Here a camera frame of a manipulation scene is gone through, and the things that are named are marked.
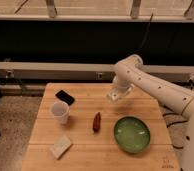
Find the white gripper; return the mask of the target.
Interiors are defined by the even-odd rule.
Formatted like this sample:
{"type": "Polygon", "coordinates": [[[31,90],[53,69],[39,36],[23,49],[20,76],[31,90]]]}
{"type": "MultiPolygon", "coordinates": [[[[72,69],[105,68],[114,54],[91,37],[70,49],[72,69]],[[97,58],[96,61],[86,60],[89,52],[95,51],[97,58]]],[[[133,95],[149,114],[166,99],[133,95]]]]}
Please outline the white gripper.
{"type": "Polygon", "coordinates": [[[126,96],[132,89],[134,88],[134,85],[119,78],[115,77],[113,79],[113,88],[117,89],[123,93],[123,96],[126,96]]]}

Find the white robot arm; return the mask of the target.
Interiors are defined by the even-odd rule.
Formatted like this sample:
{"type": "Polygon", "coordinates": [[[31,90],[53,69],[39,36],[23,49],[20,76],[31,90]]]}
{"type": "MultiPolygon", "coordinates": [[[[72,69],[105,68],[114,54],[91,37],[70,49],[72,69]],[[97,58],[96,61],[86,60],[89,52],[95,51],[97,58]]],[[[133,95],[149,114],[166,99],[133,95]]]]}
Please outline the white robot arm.
{"type": "Polygon", "coordinates": [[[169,109],[188,119],[184,149],[180,160],[183,171],[194,171],[194,91],[170,83],[142,70],[143,60],[131,55],[114,65],[115,77],[108,97],[112,101],[124,97],[133,86],[139,87],[169,109]]]}

